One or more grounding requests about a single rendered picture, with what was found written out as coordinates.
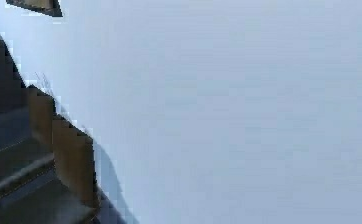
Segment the brown framed wall picture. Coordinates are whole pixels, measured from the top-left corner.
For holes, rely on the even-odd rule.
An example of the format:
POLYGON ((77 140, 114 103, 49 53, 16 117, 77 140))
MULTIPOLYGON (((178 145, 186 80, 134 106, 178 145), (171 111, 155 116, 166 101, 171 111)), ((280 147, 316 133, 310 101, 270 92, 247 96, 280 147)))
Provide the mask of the brown framed wall picture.
POLYGON ((51 17, 62 17, 58 0, 6 0, 10 5, 51 17))

